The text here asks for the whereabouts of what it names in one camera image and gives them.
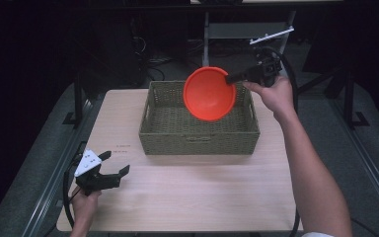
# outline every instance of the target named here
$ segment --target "wooden table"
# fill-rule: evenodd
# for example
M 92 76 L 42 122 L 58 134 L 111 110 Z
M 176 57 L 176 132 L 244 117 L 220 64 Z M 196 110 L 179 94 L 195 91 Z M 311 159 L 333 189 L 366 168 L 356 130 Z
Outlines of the wooden table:
M 291 230 L 295 203 L 283 136 L 259 95 L 253 94 L 261 130 L 253 155 L 146 156 L 138 130 L 147 92 L 109 91 L 97 117 L 87 148 L 113 152 L 101 173 L 128 164 L 130 172 L 119 188 L 103 191 L 92 231 Z M 57 228 L 71 230 L 64 210 Z

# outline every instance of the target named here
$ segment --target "green wicker basket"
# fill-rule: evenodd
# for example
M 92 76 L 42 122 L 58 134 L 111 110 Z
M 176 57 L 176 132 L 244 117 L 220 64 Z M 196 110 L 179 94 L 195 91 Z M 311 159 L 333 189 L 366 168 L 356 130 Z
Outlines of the green wicker basket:
M 190 114 L 184 81 L 151 82 L 139 137 L 146 155 L 252 154 L 260 136 L 251 92 L 237 84 L 233 110 L 219 121 Z

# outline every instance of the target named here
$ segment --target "person's arm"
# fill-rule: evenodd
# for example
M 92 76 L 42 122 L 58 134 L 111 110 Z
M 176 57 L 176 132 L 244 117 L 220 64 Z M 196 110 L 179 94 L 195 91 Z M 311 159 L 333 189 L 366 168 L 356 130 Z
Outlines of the person's arm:
M 260 94 L 281 125 L 294 199 L 304 230 L 352 236 L 346 201 L 294 111 L 289 80 L 278 76 L 270 88 L 251 82 L 244 82 L 244 86 Z
M 89 196 L 85 196 L 85 192 L 76 187 L 72 194 L 75 195 L 72 200 L 75 225 L 70 233 L 70 237 L 84 237 L 91 228 L 101 191 L 92 192 Z

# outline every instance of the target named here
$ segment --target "white sleeve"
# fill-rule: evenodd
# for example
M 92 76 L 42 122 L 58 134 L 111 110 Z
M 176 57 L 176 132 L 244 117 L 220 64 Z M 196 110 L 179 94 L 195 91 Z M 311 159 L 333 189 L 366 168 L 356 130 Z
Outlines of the white sleeve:
M 334 237 L 334 236 L 322 234 L 322 233 L 311 232 L 311 233 L 307 233 L 307 234 L 303 235 L 303 237 Z

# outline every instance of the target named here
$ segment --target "orange bowl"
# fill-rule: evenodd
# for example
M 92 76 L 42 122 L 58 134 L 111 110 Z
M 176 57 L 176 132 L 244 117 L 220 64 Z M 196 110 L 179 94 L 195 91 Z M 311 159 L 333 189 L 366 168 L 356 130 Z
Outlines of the orange bowl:
M 232 110 L 236 86 L 226 83 L 227 75 L 218 67 L 201 67 L 189 76 L 184 86 L 184 103 L 194 117 L 217 121 Z

